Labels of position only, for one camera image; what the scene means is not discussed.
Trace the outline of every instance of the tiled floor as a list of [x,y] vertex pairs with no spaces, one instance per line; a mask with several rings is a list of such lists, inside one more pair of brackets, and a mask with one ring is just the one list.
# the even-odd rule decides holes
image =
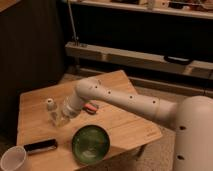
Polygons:
[[[79,76],[64,74],[60,83],[80,79]],[[153,89],[135,87],[139,94],[157,96],[171,101],[182,101],[185,96],[162,92]],[[139,148],[125,154],[103,161],[97,165],[86,167],[81,171],[171,171],[175,134],[166,128],[160,127],[163,138],[148,144],[142,155],[137,158]],[[12,144],[0,136],[0,155]]]

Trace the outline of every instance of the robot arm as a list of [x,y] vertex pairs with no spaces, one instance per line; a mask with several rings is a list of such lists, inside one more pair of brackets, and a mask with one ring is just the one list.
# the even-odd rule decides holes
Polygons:
[[79,81],[73,94],[68,97],[64,113],[78,115],[89,100],[101,100],[124,110],[174,129],[173,117],[177,104],[156,97],[124,93],[101,85],[95,78]]
[[89,100],[101,100],[176,131],[173,171],[213,170],[213,100],[195,96],[177,104],[155,97],[123,93],[95,78],[80,80],[63,106],[77,116]]

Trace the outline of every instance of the wall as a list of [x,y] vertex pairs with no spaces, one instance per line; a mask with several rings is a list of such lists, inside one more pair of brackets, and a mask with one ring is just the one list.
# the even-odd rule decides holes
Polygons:
[[52,0],[22,0],[0,13],[0,132],[16,140],[19,95],[56,84],[64,44]]

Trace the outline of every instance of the glass bowl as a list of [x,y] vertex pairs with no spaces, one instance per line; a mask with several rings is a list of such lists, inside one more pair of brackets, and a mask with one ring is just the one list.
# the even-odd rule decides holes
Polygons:
[[101,161],[110,147],[107,132],[97,125],[80,128],[72,139],[72,152],[81,164],[95,164]]

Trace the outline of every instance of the wooden table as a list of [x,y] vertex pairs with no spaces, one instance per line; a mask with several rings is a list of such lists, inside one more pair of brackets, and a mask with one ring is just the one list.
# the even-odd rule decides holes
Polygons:
[[[97,76],[102,85],[136,93],[123,71]],[[75,132],[88,124],[103,127],[109,134],[111,146],[105,159],[116,156],[160,138],[159,128],[152,122],[140,118],[105,102],[94,101],[100,108],[96,115],[82,111],[80,115],[64,127],[56,128],[46,111],[45,99],[51,97],[61,102],[72,93],[77,81],[59,84],[31,92],[20,97],[17,145],[56,138],[56,150],[30,156],[32,171],[70,171],[82,167],[76,163],[71,152],[71,139]]]
[[6,10],[7,8],[15,5],[20,0],[0,0],[0,12]]

